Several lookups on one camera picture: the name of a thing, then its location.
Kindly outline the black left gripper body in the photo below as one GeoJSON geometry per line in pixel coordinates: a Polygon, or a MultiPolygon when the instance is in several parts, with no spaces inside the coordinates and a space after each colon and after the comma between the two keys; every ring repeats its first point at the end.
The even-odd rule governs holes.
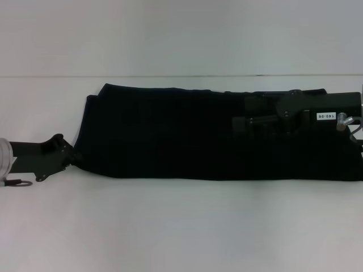
{"type": "Polygon", "coordinates": [[[69,165],[69,144],[66,141],[11,142],[10,145],[15,158],[11,174],[33,173],[40,182],[69,165]]]}

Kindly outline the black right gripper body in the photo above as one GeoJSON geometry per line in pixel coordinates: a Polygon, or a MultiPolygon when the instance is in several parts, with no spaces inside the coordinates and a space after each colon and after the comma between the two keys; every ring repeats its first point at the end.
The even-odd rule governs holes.
{"type": "Polygon", "coordinates": [[[288,91],[275,103],[273,135],[289,138],[303,133],[332,133],[354,139],[348,125],[360,122],[361,103],[359,92],[288,91]]]}

